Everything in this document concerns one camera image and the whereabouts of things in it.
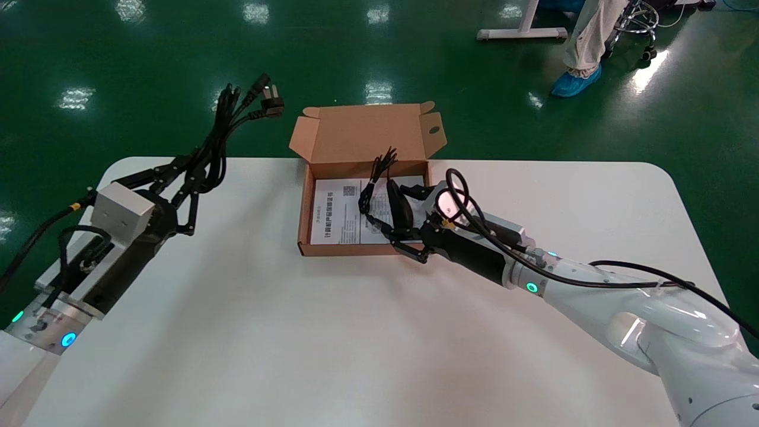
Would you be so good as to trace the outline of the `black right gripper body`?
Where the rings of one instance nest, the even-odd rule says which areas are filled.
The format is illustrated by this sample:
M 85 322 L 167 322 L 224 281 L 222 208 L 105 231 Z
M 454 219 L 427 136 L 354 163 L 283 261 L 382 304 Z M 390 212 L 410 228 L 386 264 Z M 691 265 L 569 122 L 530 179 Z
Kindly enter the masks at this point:
M 453 230 L 436 229 L 429 224 L 421 227 L 421 240 L 434 254 L 504 286 L 506 260 L 501 251 L 470 240 Z

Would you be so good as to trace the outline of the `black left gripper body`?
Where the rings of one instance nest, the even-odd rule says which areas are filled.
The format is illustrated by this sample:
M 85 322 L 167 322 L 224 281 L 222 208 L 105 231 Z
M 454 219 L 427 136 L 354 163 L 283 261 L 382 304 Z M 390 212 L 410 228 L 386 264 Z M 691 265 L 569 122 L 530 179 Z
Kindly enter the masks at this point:
M 154 203 L 148 226 L 136 238 L 127 250 L 127 259 L 131 263 L 148 263 L 154 259 L 165 242 L 176 235 L 178 228 L 177 209 L 163 197 L 149 190 L 136 191 L 149 202 Z

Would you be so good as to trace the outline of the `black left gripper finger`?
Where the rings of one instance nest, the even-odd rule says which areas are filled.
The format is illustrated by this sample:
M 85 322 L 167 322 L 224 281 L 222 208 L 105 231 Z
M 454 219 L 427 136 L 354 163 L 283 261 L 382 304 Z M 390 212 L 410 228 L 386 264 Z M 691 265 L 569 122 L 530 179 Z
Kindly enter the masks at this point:
M 113 182 L 138 193 L 162 193 L 169 184 L 176 181 L 184 173 L 186 183 L 180 187 L 179 193 L 188 193 L 192 187 L 188 182 L 193 178 L 193 170 L 198 165 L 200 165 L 200 157 L 198 156 L 178 156 L 174 157 L 173 161 L 168 164 L 147 168 L 147 170 L 113 180 Z
M 187 221 L 177 227 L 177 234 L 193 236 L 197 222 L 197 210 L 200 205 L 200 195 L 204 192 L 206 171 L 187 171 L 184 183 L 177 192 L 177 210 L 189 198 Z

